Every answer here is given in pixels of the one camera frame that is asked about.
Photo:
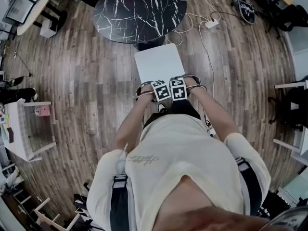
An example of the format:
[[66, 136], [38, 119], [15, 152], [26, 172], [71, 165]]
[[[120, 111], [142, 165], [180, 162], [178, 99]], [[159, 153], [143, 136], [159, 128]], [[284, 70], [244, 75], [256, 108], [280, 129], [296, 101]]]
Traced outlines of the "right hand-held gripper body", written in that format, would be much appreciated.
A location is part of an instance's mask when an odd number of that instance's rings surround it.
[[186, 100], [188, 98], [187, 89], [191, 89], [192, 86], [186, 86], [184, 79], [191, 77], [195, 80], [197, 85], [200, 85], [200, 78], [195, 75], [184, 74], [179, 77], [172, 77], [169, 82], [169, 88], [171, 90], [172, 101]]

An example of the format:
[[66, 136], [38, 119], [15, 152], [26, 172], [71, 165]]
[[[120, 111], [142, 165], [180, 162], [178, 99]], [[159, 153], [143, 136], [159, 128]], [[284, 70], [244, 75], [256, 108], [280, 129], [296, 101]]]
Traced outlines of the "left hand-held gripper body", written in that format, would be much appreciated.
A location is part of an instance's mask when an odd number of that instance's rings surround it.
[[[152, 87], [152, 91], [142, 91], [142, 88], [146, 85], [150, 85]], [[166, 99], [171, 98], [171, 92], [166, 82], [163, 80], [158, 81], [146, 81], [142, 83], [135, 91], [136, 99], [144, 95], [151, 95], [151, 102], [160, 102]]]

